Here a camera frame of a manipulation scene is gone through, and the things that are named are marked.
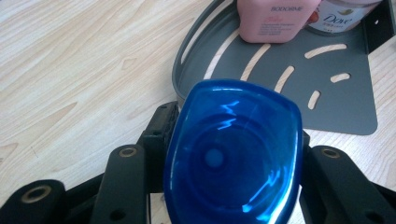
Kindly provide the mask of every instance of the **wooden table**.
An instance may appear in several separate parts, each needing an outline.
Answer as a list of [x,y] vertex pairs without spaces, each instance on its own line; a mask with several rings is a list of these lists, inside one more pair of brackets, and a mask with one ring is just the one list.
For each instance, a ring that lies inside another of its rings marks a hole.
[[[135,143],[155,108],[176,100],[178,47],[210,2],[0,1],[0,205],[37,179],[70,189]],[[396,190],[396,38],[369,59],[378,130],[308,132]],[[153,223],[170,223],[162,195],[152,201]],[[301,222],[297,209],[290,223]]]

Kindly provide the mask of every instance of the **dove bottle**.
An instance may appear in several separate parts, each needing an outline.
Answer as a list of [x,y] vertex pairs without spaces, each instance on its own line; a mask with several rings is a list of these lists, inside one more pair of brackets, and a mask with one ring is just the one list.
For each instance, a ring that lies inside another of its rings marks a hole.
[[318,19],[309,26],[325,34],[339,34],[357,26],[381,0],[323,0],[317,10]]

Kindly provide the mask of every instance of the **gray tray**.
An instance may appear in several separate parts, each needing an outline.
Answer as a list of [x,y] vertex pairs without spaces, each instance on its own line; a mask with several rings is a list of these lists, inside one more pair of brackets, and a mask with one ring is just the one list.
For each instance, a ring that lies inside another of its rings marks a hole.
[[[181,105],[191,88],[204,79],[220,46],[239,26],[236,1],[233,1],[196,34],[205,19],[224,4],[224,1],[214,1],[205,10],[179,50],[173,84]],[[247,81],[274,90],[285,69],[293,66],[294,71],[280,93],[299,106],[305,128],[374,133],[377,120],[365,28],[360,25],[343,35],[332,36],[302,30],[288,43],[271,45],[253,67]],[[338,44],[346,45],[346,49],[328,51],[311,59],[304,56],[312,49]],[[262,44],[249,44],[237,36],[222,53],[211,78],[240,79],[261,47]],[[348,78],[333,82],[332,77],[340,74],[347,74]],[[308,102],[314,92],[319,92],[320,96],[312,109]]]

